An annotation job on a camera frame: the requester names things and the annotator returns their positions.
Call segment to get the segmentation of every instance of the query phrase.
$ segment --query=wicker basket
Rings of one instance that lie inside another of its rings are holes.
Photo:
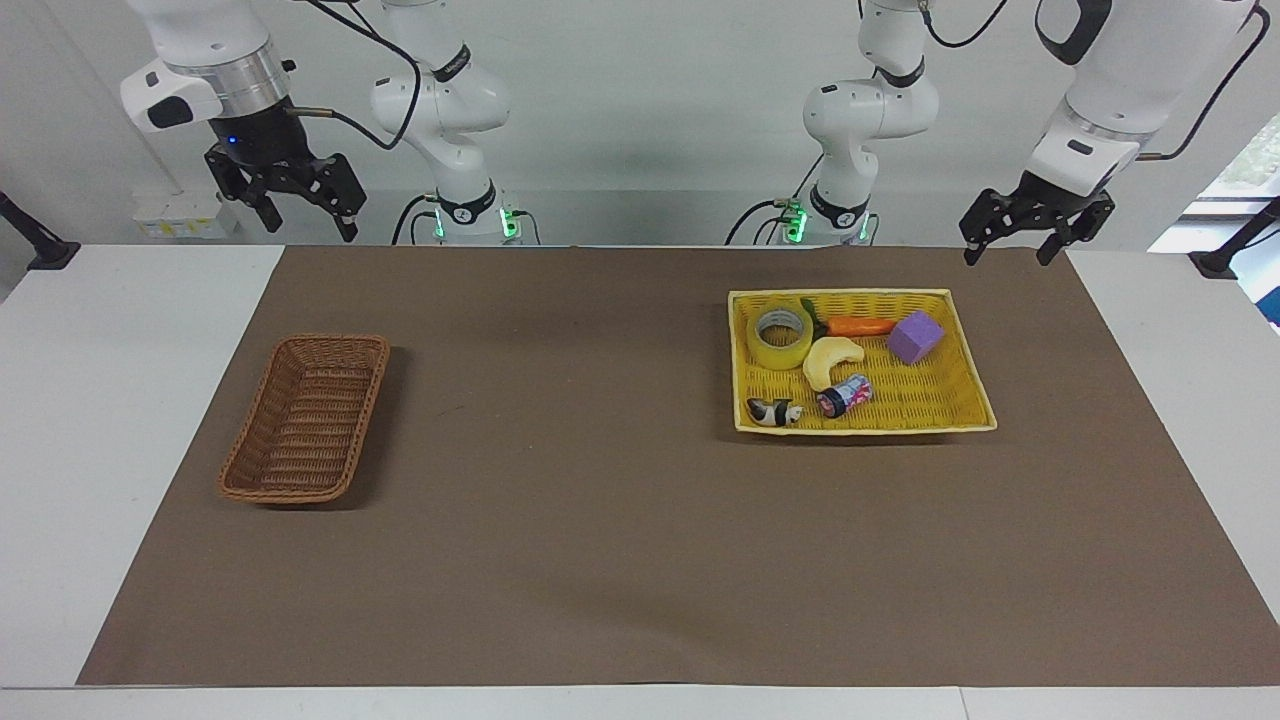
[[[942,342],[916,365],[905,365],[888,350],[886,337],[854,338],[867,350],[860,364],[841,364],[832,375],[860,373],[870,379],[876,397],[836,420],[818,413],[817,395],[796,370],[767,370],[751,361],[746,345],[748,318],[765,305],[813,300],[818,315],[852,315],[901,320],[924,310],[946,331]],[[996,415],[969,354],[960,316],[948,290],[768,290],[728,296],[728,325],[733,351],[733,420],[739,430],[774,436],[895,436],[972,433],[996,429]],[[786,428],[756,425],[746,414],[746,400],[791,398],[805,407],[800,421]]]
[[[259,503],[328,502],[347,492],[390,357],[376,336],[282,340],[218,478]]]

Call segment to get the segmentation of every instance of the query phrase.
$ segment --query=small can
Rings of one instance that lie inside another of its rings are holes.
[[[872,382],[865,375],[852,375],[836,387],[818,393],[818,407],[832,420],[872,398]]]

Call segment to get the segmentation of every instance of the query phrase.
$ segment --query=tape roll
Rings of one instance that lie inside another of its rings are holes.
[[[768,328],[790,328],[800,338],[786,346],[764,340]],[[746,347],[751,360],[767,370],[794,370],[804,364],[813,346],[813,319],[799,301],[771,302],[748,316]]]

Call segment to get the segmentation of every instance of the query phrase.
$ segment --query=window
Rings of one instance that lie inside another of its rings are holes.
[[[1280,195],[1280,115],[1222,170],[1188,215],[1253,215]]]

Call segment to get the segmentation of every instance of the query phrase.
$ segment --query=black cable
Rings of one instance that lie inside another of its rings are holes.
[[[390,142],[383,142],[381,140],[378,138],[378,136],[375,136],[374,133],[369,132],[369,129],[366,129],[364,126],[361,126],[356,120],[352,120],[347,115],[343,115],[342,113],[338,113],[337,110],[329,110],[329,109],[324,109],[324,108],[294,108],[293,109],[293,114],[301,115],[301,117],[334,118],[334,119],[342,120],[342,122],[344,122],[344,123],[355,127],[356,129],[360,129],[361,135],[364,135],[365,137],[367,137],[371,141],[374,141],[374,145],[381,147],[383,150],[392,150],[393,147],[396,147],[397,145],[399,145],[401,140],[404,138],[404,133],[408,131],[408,124],[413,120],[413,110],[417,109],[417,99],[419,99],[419,95],[422,94],[422,68],[417,67],[417,60],[415,60],[412,55],[410,55],[408,53],[406,53],[404,50],[402,50],[401,46],[396,45],[394,42],[388,41],[387,38],[384,38],[383,36],[378,35],[376,32],[370,32],[370,31],[360,27],[358,24],[353,23],[351,19],[348,19],[348,18],[338,14],[335,10],[333,10],[330,8],[326,8],[324,4],[320,3],[320,0],[302,0],[302,1],[306,3],[307,5],[311,5],[316,10],[320,10],[321,13],[329,15],[334,20],[342,23],[343,26],[346,26],[352,32],[356,32],[356,33],[361,35],[362,37],[367,37],[369,40],[372,40],[374,42],[381,45],[383,47],[387,47],[392,53],[396,53],[397,55],[399,55],[401,58],[403,58],[404,61],[408,63],[408,65],[411,68],[413,68],[413,95],[408,100],[408,109],[404,110],[404,122],[401,123],[399,129],[396,131],[396,137],[393,137],[390,140]]]
[[[769,218],[768,220],[764,220],[763,223],[760,223],[760,227],[756,228],[756,231],[755,231],[755,237],[751,238],[751,245],[759,245],[760,243],[760,236],[764,234],[764,228],[769,227],[771,223],[774,225],[774,229],[777,229],[777,224],[781,223],[781,222],[782,220],[780,220],[777,218]],[[773,234],[772,233],[769,233],[769,241],[771,242],[773,241]]]
[[[538,241],[538,245],[543,243],[543,233],[538,231],[538,218],[535,218],[532,213],[529,210],[516,210],[512,213],[512,217],[529,218],[529,222],[534,225],[534,240]]]
[[[413,215],[413,219],[408,222],[408,243],[417,245],[417,222],[422,218],[434,218],[435,210],[426,210],[425,213],[419,213]]]
[[[1217,99],[1222,95],[1222,91],[1225,91],[1226,86],[1231,83],[1231,78],[1235,77],[1235,73],[1240,72],[1240,68],[1244,67],[1244,63],[1249,60],[1249,55],[1253,55],[1253,51],[1258,49],[1258,45],[1262,45],[1262,40],[1267,36],[1267,31],[1271,29],[1271,13],[1268,13],[1266,8],[1263,8],[1262,5],[1254,5],[1253,12],[1249,13],[1247,20],[1253,19],[1253,15],[1258,15],[1260,18],[1262,18],[1262,27],[1258,29],[1258,36],[1253,38],[1253,42],[1249,44],[1249,46],[1244,50],[1240,58],[1235,60],[1235,64],[1231,65],[1231,69],[1228,70],[1225,76],[1222,76],[1222,82],[1217,83],[1217,90],[1213,91],[1213,95],[1210,96],[1208,102],[1204,104],[1204,109],[1201,110],[1199,117],[1196,118],[1196,124],[1192,126],[1192,129],[1187,133],[1187,137],[1183,138],[1181,145],[1179,145],[1178,149],[1174,150],[1172,152],[1167,154],[1143,152],[1138,155],[1139,163],[1172,160],[1174,158],[1181,155],[1183,150],[1187,150],[1187,147],[1192,143],[1192,141],[1196,140],[1196,133],[1198,133],[1201,126],[1204,124],[1204,119],[1208,118],[1210,111],[1213,110],[1213,105],[1217,102]]]
[[[978,28],[978,32],[969,36],[968,40],[961,40],[960,42],[951,42],[938,36],[937,31],[933,29],[933,13],[931,13],[929,10],[923,10],[922,14],[924,15],[924,27],[929,31],[929,35],[933,37],[934,42],[937,42],[943,47],[950,47],[951,50],[955,50],[956,47],[964,47],[965,45],[970,45],[973,44],[973,41],[982,37],[982,35],[987,32],[987,28],[991,27],[991,23],[996,22],[996,18],[1000,17],[1000,13],[1005,9],[1005,5],[1007,4],[1009,0],[1000,0],[1000,4],[996,5],[996,9],[991,12],[991,17],[987,18],[987,22],[982,23],[982,27]]]
[[[742,217],[739,218],[736,223],[733,223],[733,229],[728,231],[728,237],[724,238],[724,245],[728,246],[728,245],[733,243],[733,236],[737,234],[737,231],[742,228],[742,225],[746,223],[748,218],[750,218],[751,215],[759,213],[760,210],[764,210],[765,208],[772,208],[772,206],[773,206],[773,201],[772,200],[762,200],[760,202],[756,202],[755,205],[751,205],[746,210],[746,213],[742,213]]]
[[[1248,245],[1245,245],[1240,250],[1248,250],[1251,247],[1257,247],[1257,246],[1262,245],[1263,242],[1271,240],[1272,237],[1275,237],[1277,234],[1280,234],[1280,228],[1276,228],[1276,229],[1268,232],[1267,234],[1260,237],[1258,240],[1251,241]]]
[[[379,35],[378,31],[374,28],[374,23],[369,22],[369,18],[366,18],[365,14],[360,12],[360,8],[356,6],[356,1],[357,0],[352,0],[347,6],[351,8],[351,12],[355,13],[357,18],[360,18],[360,22],[365,23],[365,28],[369,32],[378,35],[378,37],[381,37],[381,35]]]
[[[804,179],[800,181],[800,184],[796,186],[796,191],[791,193],[791,200],[795,200],[795,199],[800,197],[800,191],[804,190],[804,186],[805,186],[806,182],[809,182],[809,178],[812,178],[813,174],[815,172],[818,172],[818,165],[822,164],[823,156],[824,155],[818,155],[818,159],[814,160],[813,165],[809,167],[809,172],[805,173]],[[773,225],[773,229],[769,231],[769,240],[764,245],[773,245],[773,234],[778,232],[780,227],[782,227],[782,219],[783,219],[785,215],[786,215],[786,209],[783,209],[781,213],[778,213],[778,223],[776,225]]]
[[[396,232],[392,233],[392,245],[399,242],[399,233],[404,229],[404,222],[408,220],[408,214],[412,213],[413,208],[416,208],[420,202],[435,202],[435,197],[430,195],[416,195],[408,201],[408,204],[404,205],[404,209],[401,210],[401,218],[396,220]]]

